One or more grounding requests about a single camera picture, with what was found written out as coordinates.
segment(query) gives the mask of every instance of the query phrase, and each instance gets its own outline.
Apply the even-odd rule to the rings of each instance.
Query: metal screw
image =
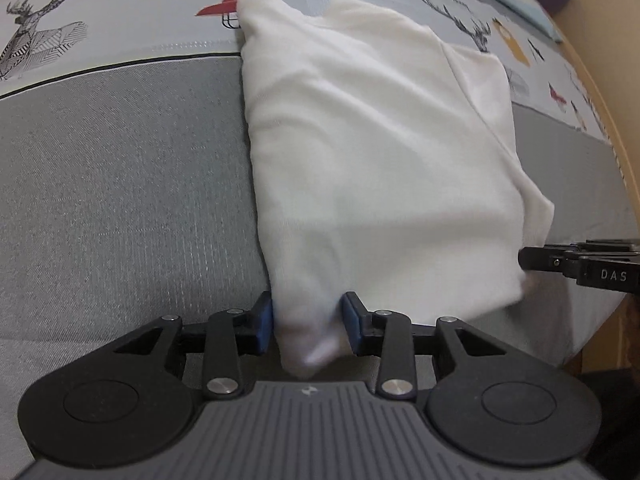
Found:
[[[238,383],[229,377],[216,377],[207,383],[207,390],[214,394],[232,394],[238,389]]]
[[[389,379],[382,383],[382,391],[395,397],[406,395],[413,389],[414,386],[404,379]]]

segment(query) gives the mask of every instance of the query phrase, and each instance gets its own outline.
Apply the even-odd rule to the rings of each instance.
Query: yellow tag print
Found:
[[[494,18],[494,27],[495,30],[498,31],[498,34],[500,34],[501,38],[504,40],[504,43],[506,43],[509,47],[509,50],[511,50],[513,57],[522,64],[530,66],[529,59],[527,59],[527,56],[524,55],[524,52],[518,44],[518,41],[511,35],[509,30],[505,28],[504,25],[500,23],[496,18]]]

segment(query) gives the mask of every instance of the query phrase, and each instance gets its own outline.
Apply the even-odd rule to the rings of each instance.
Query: deer illustration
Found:
[[[456,24],[456,27],[459,28],[459,30],[464,32],[469,37],[471,37],[471,39],[474,40],[474,43],[476,44],[476,47],[478,47],[478,50],[480,52],[489,52],[489,50],[486,47],[486,44],[487,44],[486,37],[491,35],[491,28],[489,28],[488,23],[483,23],[481,20],[476,19],[476,17],[471,12],[471,10],[469,9],[466,3],[461,2],[460,0],[449,0],[453,4],[457,4],[458,6],[464,7],[468,11],[471,22],[473,23],[474,30],[469,30],[466,27],[465,23],[463,23],[463,21],[459,17],[451,14],[445,4],[437,5],[437,4],[434,4],[431,0],[422,0],[422,1],[424,1],[428,6],[431,7],[431,9],[435,10],[437,13],[445,16],[446,18],[449,18],[453,23]]]
[[[57,9],[64,1],[51,0],[38,10],[33,9],[29,0],[17,0],[6,6],[6,12],[16,16],[15,24],[18,25],[18,30],[0,55],[0,80],[55,61],[86,37],[84,22],[37,30],[42,17]]]

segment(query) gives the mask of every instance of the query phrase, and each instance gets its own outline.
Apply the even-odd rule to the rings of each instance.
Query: folded white fabric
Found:
[[[337,304],[413,322],[517,301],[553,205],[522,171],[497,57],[359,0],[240,0],[258,236],[285,369],[350,352]]]

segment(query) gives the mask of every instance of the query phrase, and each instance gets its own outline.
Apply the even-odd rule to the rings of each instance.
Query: beige wall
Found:
[[[571,0],[554,20],[570,43],[565,55],[580,65],[573,47],[597,86],[584,81],[596,107],[610,112],[607,132],[640,220],[640,0]]]

